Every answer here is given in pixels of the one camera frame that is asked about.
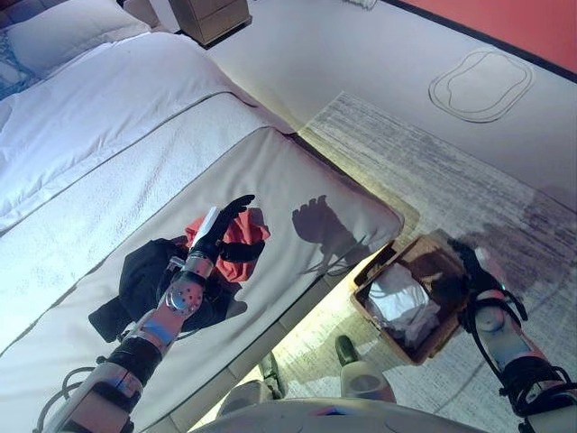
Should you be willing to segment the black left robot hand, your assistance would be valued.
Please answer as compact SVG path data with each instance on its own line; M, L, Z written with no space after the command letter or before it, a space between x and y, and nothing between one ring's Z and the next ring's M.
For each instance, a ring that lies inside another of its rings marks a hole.
M190 267L191 263L199 260L215 265L218 258L229 263L249 263L257 260L265 246L263 240L256 244L227 243L224 240L229 225L248 209L254 199L252 194L244 195L216 213L210 211L189 248L185 266Z

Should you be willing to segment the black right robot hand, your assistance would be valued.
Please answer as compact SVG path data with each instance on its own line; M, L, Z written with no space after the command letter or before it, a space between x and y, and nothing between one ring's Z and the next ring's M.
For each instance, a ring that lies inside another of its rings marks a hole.
M479 294L501 288L496 278L481 267L476 253L469 245L455 239L449 239L447 243L461 259L463 268L466 271L466 282L469 292Z

